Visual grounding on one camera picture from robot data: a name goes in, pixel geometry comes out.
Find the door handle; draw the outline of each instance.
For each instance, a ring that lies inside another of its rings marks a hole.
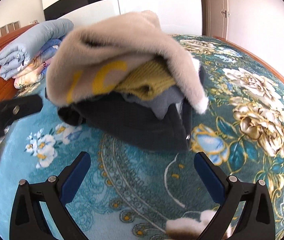
[[[229,12],[227,10],[225,10],[224,12],[221,12],[222,14],[224,14],[225,18],[229,17]]]

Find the blue gripper pad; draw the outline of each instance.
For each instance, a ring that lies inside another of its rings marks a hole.
[[[69,177],[65,183],[61,186],[60,201],[62,205],[72,202],[74,199],[84,177],[91,166],[91,158],[87,152],[81,152],[83,154],[81,160],[76,164],[73,171],[71,171]]]
[[[225,201],[224,185],[199,153],[194,156],[194,168],[199,174],[213,201],[222,205]]]

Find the floral bedspread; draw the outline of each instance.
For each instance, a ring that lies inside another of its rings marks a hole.
[[[205,115],[193,114],[192,150],[146,152],[100,130],[71,127],[59,120],[56,108],[44,99],[41,113],[14,123],[0,138],[0,235],[4,240],[18,181],[35,183],[58,175],[81,151],[91,155],[91,168],[67,208],[89,239],[164,240],[168,219],[198,219],[201,211],[216,210],[218,205],[192,164],[198,151],[241,181],[264,179],[277,239],[284,235],[284,85],[222,41],[173,37],[202,62],[207,73],[210,106]],[[39,93],[44,98],[44,88],[41,81],[21,94]],[[46,206],[42,207],[54,236],[61,239]]]

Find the clothing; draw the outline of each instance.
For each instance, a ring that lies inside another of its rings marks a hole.
[[[58,115],[70,125],[86,122],[90,127],[145,150],[189,150],[192,108],[187,100],[183,102],[181,119],[174,104],[168,107],[163,120],[159,120],[151,109],[126,102],[115,92],[97,101],[86,100],[62,107]]]
[[[175,85],[175,80],[168,71],[165,60],[157,57],[130,72],[114,88],[114,91],[122,94],[132,94],[141,100],[147,101],[155,99],[173,85]]]
[[[47,44],[52,44],[52,41],[54,41],[54,45],[47,47]],[[32,61],[24,69],[18,69],[18,73],[12,76],[12,78],[18,78],[28,74],[39,67],[42,63],[52,58],[57,52],[60,43],[61,41],[59,39],[48,41],[37,53],[37,55],[34,56]]]
[[[164,118],[171,104],[180,103],[184,98],[183,93],[177,86],[169,87],[160,95],[149,101],[141,100],[140,98],[132,94],[122,94],[122,96],[127,102],[137,103],[141,106],[150,108],[159,120],[162,120]]]
[[[161,31],[151,11],[129,12],[71,31],[47,70],[48,98],[62,107],[97,95],[96,91],[108,93],[155,56],[164,58],[177,86],[194,109],[204,113],[208,98],[192,55]]]
[[[215,216],[216,211],[205,210],[201,212],[200,221],[188,217],[181,217],[166,222],[165,233],[172,239],[198,239],[204,229]],[[222,240],[231,237],[232,227],[228,226]]]

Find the metal screw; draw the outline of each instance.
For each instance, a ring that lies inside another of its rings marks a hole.
[[[19,185],[22,186],[26,183],[26,180],[25,179],[20,179],[19,181]]]
[[[55,182],[57,180],[57,177],[56,176],[50,176],[49,178],[48,178],[48,181],[49,182]]]
[[[229,181],[231,181],[231,182],[236,182],[237,181],[237,177],[235,177],[235,176],[229,176]]]
[[[18,112],[19,112],[19,110],[20,110],[20,107],[19,106],[15,106],[14,108],[13,108],[13,114],[14,115],[16,115]]]
[[[259,184],[260,184],[261,186],[265,186],[265,181],[262,180],[262,179],[259,179]]]

